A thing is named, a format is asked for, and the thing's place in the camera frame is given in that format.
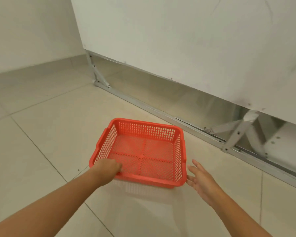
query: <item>basket bottom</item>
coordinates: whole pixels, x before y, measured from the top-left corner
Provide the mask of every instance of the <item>basket bottom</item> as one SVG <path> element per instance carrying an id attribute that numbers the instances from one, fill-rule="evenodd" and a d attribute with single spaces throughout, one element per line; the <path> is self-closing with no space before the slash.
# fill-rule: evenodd
<path id="1" fill-rule="evenodd" d="M 109 159 L 122 163 L 122 172 L 174 181 L 174 144 L 169 141 L 118 135 Z"/>

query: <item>human arm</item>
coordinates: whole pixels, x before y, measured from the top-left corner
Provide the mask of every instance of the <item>human arm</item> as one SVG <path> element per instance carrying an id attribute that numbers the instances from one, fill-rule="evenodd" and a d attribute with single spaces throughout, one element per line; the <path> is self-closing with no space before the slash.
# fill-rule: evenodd
<path id="1" fill-rule="evenodd" d="M 100 159 L 83 175 L 0 222 L 0 237 L 53 237 L 83 202 L 99 187 L 109 183 L 122 164 Z"/>
<path id="2" fill-rule="evenodd" d="M 188 165 L 188 169 L 195 176 L 188 175 L 187 184 L 214 209 L 232 237 L 272 237 L 221 189 L 200 163 L 192 163 L 195 166 Z"/>

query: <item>forearm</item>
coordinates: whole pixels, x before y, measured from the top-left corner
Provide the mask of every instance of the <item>forearm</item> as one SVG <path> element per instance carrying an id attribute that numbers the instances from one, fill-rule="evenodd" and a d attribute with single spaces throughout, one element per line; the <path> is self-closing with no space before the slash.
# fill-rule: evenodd
<path id="1" fill-rule="evenodd" d="M 212 207 L 232 237 L 271 237 L 223 190 L 215 194 Z"/>
<path id="2" fill-rule="evenodd" d="M 0 237 L 55 236 L 98 187 L 91 170 L 87 171 L 2 221 Z"/>

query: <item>perforated basket wall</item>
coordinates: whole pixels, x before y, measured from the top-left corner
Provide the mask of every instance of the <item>perforated basket wall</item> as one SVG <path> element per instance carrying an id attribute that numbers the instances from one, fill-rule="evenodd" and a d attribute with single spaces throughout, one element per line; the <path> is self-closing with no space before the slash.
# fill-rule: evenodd
<path id="1" fill-rule="evenodd" d="M 173 188 L 186 181 L 186 154 L 179 127 L 117 118 L 100 137 L 89 165 L 101 158 L 123 164 L 118 179 Z"/>

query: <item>person's right arm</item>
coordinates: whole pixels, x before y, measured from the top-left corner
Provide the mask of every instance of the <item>person's right arm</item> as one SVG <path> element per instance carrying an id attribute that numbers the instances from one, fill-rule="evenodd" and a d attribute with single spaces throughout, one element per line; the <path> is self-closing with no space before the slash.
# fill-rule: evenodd
<path id="1" fill-rule="evenodd" d="M 192 162 L 195 166 L 188 165 L 188 169 L 195 176 L 188 175 L 186 183 L 214 209 L 232 237 L 272 237 L 220 188 L 200 163 Z"/>

